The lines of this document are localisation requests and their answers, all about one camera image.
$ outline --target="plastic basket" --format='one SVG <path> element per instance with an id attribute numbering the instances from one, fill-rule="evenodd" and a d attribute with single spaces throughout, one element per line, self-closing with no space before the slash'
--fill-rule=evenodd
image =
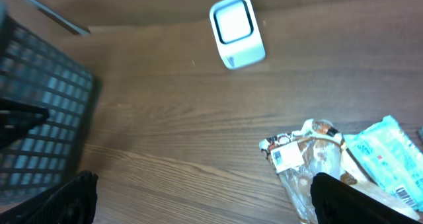
<path id="1" fill-rule="evenodd" d="M 18 24 L 0 2 L 0 98 L 47 108 L 47 122 L 0 150 L 0 204 L 65 182 L 77 169 L 99 83 Z"/>

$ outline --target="light blue package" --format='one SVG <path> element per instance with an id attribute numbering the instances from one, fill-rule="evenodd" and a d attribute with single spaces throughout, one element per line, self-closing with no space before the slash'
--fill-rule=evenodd
<path id="1" fill-rule="evenodd" d="M 392 116 L 345 142 L 379 187 L 423 211 L 423 155 Z"/>

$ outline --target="wooden table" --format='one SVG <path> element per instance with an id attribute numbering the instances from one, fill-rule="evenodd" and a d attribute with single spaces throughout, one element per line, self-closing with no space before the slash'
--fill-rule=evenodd
<path id="1" fill-rule="evenodd" d="M 307 118 L 357 133 L 392 114 L 420 144 L 423 0 L 257 17 L 268 57 L 238 71 L 209 20 L 62 42 L 104 86 L 81 164 L 96 223 L 298 223 L 258 142 Z"/>

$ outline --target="blue packet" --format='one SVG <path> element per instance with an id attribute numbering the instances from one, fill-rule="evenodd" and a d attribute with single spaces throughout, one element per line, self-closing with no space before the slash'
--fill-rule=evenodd
<path id="1" fill-rule="evenodd" d="M 423 211 L 423 155 L 392 116 L 344 138 L 379 187 L 414 210 Z"/>

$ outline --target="white device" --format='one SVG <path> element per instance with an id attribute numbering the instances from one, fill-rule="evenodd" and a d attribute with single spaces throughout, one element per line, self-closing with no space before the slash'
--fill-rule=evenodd
<path id="1" fill-rule="evenodd" d="M 222 0 L 210 9 L 220 57 L 228 69 L 239 69 L 266 57 L 250 0 Z"/>

